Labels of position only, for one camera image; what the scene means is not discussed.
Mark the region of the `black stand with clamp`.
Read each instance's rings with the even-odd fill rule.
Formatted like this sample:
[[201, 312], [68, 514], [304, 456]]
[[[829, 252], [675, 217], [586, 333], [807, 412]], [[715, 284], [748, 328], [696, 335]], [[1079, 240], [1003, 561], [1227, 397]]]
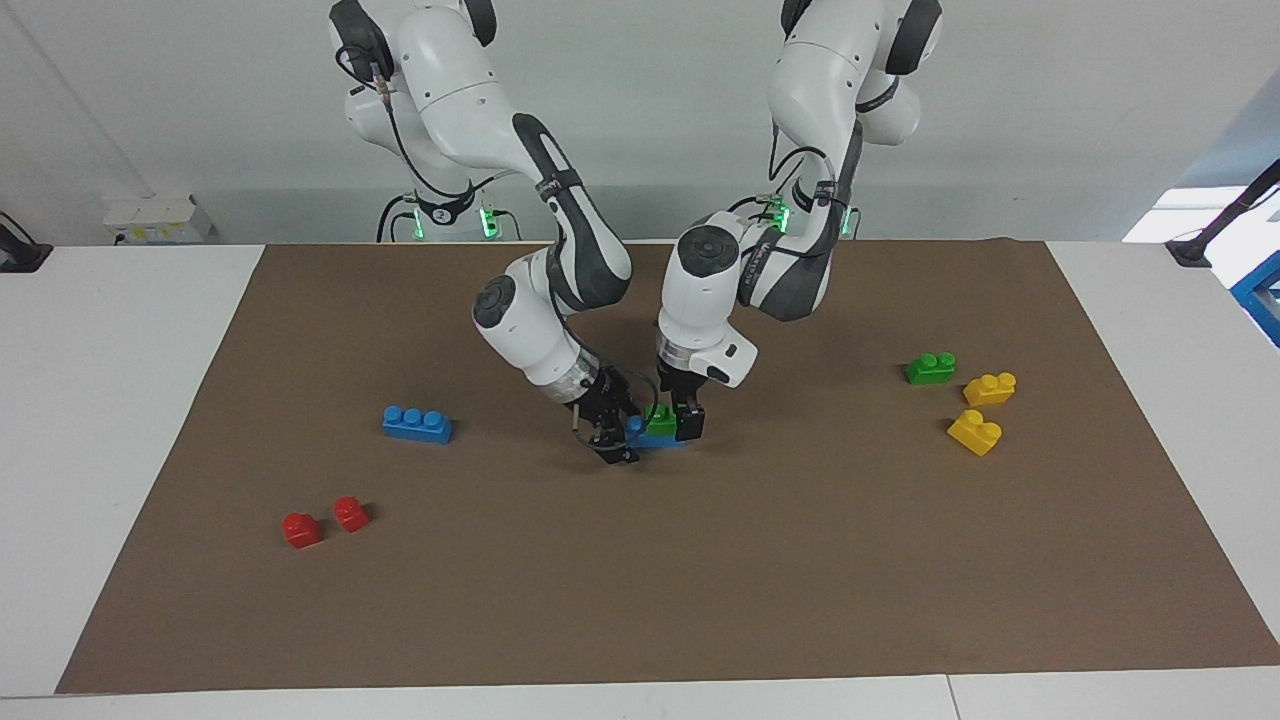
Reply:
[[1280, 158], [1266, 167], [1206, 227], [1196, 231], [1190, 240], [1169, 240], [1164, 246], [1179, 266], [1210, 269], [1210, 245], [1236, 219], [1263, 205], [1276, 192], [1280, 192]]

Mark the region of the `yellow two-stud toy block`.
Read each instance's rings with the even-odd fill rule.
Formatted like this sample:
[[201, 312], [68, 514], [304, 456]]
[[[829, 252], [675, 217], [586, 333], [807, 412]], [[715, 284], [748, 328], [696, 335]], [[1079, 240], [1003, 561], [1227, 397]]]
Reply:
[[988, 421], [975, 409], [963, 411], [947, 428], [947, 436], [978, 457], [991, 452], [1004, 437], [1004, 428]]
[[963, 396], [972, 407], [986, 407], [1006, 404], [1016, 389], [1018, 378], [1010, 372], [1001, 372], [970, 380], [963, 389]]

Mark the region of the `white power strip box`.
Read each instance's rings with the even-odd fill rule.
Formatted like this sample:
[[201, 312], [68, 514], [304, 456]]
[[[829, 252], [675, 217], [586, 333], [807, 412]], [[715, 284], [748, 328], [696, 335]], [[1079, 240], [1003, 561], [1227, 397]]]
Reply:
[[113, 201], [102, 227], [115, 245], [207, 243], [216, 228], [192, 195]]

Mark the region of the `black table clamp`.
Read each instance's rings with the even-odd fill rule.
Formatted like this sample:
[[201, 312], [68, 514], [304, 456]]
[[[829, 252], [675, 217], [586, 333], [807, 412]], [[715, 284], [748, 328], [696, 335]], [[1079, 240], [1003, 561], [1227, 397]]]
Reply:
[[0, 211], [0, 274], [35, 273], [52, 251], [52, 245], [36, 241], [9, 213]]

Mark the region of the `blue three-stud toy block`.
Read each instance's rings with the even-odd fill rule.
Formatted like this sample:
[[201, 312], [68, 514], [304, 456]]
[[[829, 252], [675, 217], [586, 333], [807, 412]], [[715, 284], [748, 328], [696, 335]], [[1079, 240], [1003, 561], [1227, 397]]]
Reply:
[[390, 438], [431, 445], [448, 445], [453, 433], [452, 420], [445, 414], [397, 405], [385, 407], [381, 428]]

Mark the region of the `brown table mat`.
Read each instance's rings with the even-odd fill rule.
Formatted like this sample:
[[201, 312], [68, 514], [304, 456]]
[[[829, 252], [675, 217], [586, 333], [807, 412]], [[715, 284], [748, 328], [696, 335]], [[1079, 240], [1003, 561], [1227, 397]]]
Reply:
[[[474, 329], [520, 255], [266, 249], [58, 691], [1280, 664], [1044, 245], [841, 249], [815, 316], [739, 315], [760, 356], [699, 441], [618, 465]], [[390, 405], [451, 442], [385, 436]], [[966, 409], [1004, 428], [983, 457]]]

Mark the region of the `blue frame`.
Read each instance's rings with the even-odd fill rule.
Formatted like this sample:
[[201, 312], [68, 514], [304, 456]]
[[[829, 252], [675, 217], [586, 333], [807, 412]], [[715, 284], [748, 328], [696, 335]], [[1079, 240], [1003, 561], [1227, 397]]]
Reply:
[[1280, 350], [1280, 250], [1230, 287], [1247, 316]]

